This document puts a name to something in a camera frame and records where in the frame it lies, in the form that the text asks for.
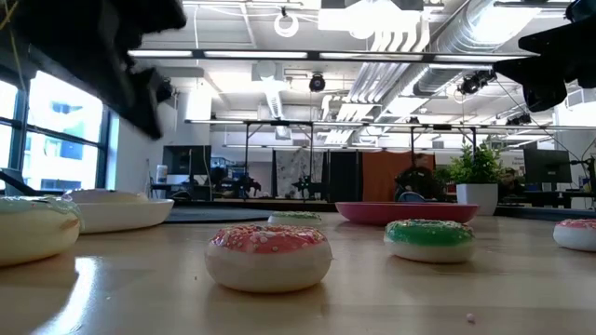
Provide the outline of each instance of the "table surface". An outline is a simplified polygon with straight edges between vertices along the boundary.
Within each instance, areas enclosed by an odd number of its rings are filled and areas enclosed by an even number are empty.
[[[218,225],[81,236],[60,256],[0,269],[2,334],[589,334],[593,254],[558,248],[553,223],[472,222],[469,263],[391,257],[383,228],[323,214],[334,260],[320,285],[257,295],[213,283]],[[476,324],[466,321],[475,315]]]

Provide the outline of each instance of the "white wall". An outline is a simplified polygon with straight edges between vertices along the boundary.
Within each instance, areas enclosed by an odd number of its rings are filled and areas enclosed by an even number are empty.
[[[125,192],[145,192],[149,175],[162,163],[164,145],[209,145],[209,125],[184,123],[188,94],[179,97],[178,110],[166,103],[157,107],[164,136],[152,141],[117,116],[112,119],[107,185]]]

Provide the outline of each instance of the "light fixture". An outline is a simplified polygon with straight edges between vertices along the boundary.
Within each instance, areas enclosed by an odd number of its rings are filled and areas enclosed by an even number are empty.
[[[209,124],[209,125],[242,125],[240,120],[184,120],[185,123]]]
[[[304,6],[301,2],[282,2],[282,1],[219,1],[219,0],[203,0],[203,1],[193,1],[193,0],[183,0],[183,6],[213,6],[213,7],[238,7],[238,6],[247,6],[247,7],[265,7],[265,8],[277,8],[277,7],[287,7],[287,8],[302,8]]]
[[[205,51],[205,57],[208,59],[286,59],[286,60],[304,60],[306,52],[298,51]]]
[[[313,122],[313,126],[362,127],[362,122]]]
[[[321,52],[322,60],[379,60],[379,61],[420,61],[422,55],[407,53],[372,53],[372,52]]]
[[[453,54],[453,55],[437,55],[435,61],[444,62],[470,62],[470,63],[493,63],[500,60],[518,60],[528,58],[534,55],[482,55],[482,54]]]
[[[433,70],[492,70],[493,65],[488,64],[429,64]]]
[[[180,58],[180,57],[193,57],[193,51],[190,50],[131,50],[129,51],[131,57],[136,58]]]

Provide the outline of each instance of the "frosted donut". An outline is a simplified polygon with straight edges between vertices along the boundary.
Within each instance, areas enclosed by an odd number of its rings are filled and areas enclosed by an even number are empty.
[[[565,220],[557,223],[552,234],[565,248],[596,251],[596,220]]]
[[[289,292],[323,279],[332,262],[327,237],[309,227],[237,225],[220,230],[205,263],[216,283],[247,292]]]
[[[70,198],[77,204],[139,203],[149,201],[145,194],[132,194],[103,189],[69,191],[64,194],[64,198]]]
[[[474,233],[454,221],[393,221],[385,228],[385,244],[396,256],[412,261],[454,263],[474,252]]]
[[[303,227],[318,227],[320,216],[313,212],[284,211],[274,212],[267,221],[272,225],[294,225]]]
[[[60,198],[0,197],[0,266],[63,252],[82,224],[76,204]]]

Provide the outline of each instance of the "window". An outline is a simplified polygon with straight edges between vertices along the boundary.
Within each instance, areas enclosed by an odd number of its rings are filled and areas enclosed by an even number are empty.
[[[29,125],[99,142],[102,102],[49,74],[37,72],[29,94]]]
[[[42,190],[66,191],[81,188],[81,181],[41,180]]]
[[[17,88],[0,81],[0,117],[14,118]]]
[[[109,125],[103,103],[42,72],[24,85],[0,81],[0,168],[19,169],[37,190],[104,187]]]
[[[0,168],[8,168],[8,159],[10,157],[10,139],[12,137],[12,128],[9,126],[0,126]],[[4,190],[5,185],[0,181],[0,190]]]
[[[36,190],[95,188],[98,148],[27,132],[22,177]]]

